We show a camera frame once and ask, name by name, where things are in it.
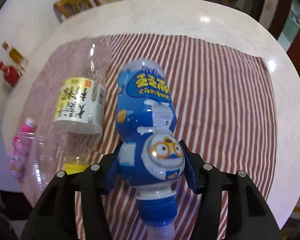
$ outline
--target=white bottle cap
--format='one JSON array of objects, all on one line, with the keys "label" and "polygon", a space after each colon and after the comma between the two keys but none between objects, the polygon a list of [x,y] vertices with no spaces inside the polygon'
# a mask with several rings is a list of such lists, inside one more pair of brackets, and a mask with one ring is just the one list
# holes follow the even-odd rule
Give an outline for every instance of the white bottle cap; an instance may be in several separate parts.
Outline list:
[{"label": "white bottle cap", "polygon": [[34,120],[30,117],[27,117],[26,121],[25,121],[25,124],[31,128],[34,128],[36,127],[35,123],[34,123]]}]

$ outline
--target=barcode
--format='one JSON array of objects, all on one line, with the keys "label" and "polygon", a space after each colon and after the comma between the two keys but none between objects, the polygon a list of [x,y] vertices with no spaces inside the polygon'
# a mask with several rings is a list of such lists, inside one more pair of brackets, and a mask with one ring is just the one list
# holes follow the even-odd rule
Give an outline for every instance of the barcode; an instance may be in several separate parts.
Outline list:
[{"label": "barcode", "polygon": [[98,95],[98,103],[103,104],[103,96],[104,96],[105,91],[103,90],[102,86],[99,86],[99,95]]}]

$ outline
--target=blue bottle cap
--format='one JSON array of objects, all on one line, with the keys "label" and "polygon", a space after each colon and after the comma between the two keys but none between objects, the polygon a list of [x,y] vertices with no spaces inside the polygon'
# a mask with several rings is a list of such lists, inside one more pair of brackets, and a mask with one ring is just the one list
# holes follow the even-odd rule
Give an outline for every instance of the blue bottle cap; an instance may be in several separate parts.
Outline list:
[{"label": "blue bottle cap", "polygon": [[177,216],[177,203],[174,196],[139,200],[139,215],[141,219],[152,227],[161,227],[174,221]]}]

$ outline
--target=red label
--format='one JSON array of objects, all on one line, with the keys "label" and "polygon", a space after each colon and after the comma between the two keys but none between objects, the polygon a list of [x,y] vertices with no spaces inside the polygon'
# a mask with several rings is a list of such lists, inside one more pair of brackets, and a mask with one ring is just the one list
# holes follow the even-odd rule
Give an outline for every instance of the red label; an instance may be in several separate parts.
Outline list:
[{"label": "red label", "polygon": [[91,81],[86,80],[85,86],[88,87],[88,88],[91,87]]}]

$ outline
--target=chair backrest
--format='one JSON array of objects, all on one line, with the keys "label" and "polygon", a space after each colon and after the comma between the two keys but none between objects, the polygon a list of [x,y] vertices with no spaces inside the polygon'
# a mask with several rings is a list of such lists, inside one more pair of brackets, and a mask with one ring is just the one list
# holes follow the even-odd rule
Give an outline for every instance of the chair backrest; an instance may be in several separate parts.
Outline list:
[{"label": "chair backrest", "polygon": [[[101,5],[99,0],[93,1],[97,6]],[[89,0],[60,0],[55,2],[53,6],[66,18],[93,7]]]}]

